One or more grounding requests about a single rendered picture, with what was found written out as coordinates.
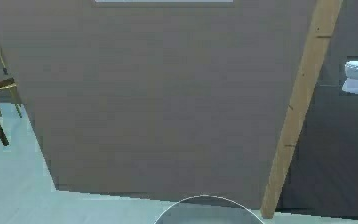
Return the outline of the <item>white toilet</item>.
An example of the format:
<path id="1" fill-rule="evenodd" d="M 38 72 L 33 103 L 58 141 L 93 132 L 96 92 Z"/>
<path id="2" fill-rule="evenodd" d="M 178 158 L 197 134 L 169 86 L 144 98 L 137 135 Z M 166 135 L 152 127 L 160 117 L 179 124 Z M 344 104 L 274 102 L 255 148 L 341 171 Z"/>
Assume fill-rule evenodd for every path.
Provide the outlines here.
<path id="1" fill-rule="evenodd" d="M 347 61 L 344 65 L 346 80 L 342 90 L 348 93 L 358 94 L 358 61 Z"/>

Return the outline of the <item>yellow chair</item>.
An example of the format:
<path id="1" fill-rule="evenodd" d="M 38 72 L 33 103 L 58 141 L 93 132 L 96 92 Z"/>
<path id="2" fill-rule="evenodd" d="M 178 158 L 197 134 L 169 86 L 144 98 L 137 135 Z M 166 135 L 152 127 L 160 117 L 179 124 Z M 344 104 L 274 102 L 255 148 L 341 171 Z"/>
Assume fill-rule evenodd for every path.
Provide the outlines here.
<path id="1" fill-rule="evenodd" d="M 0 49 L 0 62 L 1 62 L 1 65 L 2 65 L 3 74 L 8 77 L 9 72 L 8 72 L 8 68 L 6 66 L 5 59 L 4 59 L 4 56 L 3 56 L 3 49 Z M 21 103 L 21 100 L 19 98 L 17 84 L 14 81 L 14 79 L 8 77 L 7 79 L 1 80 L 0 81 L 0 91 L 1 90 L 8 90 L 9 91 L 11 99 L 12 99 L 12 103 L 14 104 L 15 109 L 16 109 L 19 117 L 22 118 L 22 113 L 21 113 L 22 103 Z"/>

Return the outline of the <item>round grey disc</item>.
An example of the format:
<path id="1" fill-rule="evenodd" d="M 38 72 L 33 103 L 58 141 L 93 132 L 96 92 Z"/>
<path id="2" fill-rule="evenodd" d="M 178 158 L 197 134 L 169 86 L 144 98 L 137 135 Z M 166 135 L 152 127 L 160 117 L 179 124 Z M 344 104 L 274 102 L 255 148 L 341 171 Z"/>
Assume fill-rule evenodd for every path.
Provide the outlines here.
<path id="1" fill-rule="evenodd" d="M 225 197 L 197 195 L 162 212 L 154 224 L 265 224 L 245 206 Z"/>

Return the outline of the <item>light wooden door frame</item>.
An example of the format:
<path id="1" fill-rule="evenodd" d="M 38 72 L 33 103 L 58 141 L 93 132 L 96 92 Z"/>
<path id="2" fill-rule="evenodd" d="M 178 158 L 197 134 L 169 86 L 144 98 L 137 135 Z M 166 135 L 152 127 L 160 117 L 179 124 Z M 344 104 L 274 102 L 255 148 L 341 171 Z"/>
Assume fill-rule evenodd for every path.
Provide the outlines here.
<path id="1" fill-rule="evenodd" d="M 316 0 L 260 213 L 272 219 L 344 0 Z"/>

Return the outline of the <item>framed wall picture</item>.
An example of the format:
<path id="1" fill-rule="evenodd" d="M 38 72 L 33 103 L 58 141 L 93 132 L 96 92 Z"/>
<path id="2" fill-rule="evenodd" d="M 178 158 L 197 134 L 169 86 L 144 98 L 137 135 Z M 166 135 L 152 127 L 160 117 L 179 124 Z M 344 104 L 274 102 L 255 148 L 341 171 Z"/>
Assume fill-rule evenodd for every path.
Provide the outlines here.
<path id="1" fill-rule="evenodd" d="M 95 7 L 106 8 L 170 8 L 233 7 L 237 0 L 90 0 Z"/>

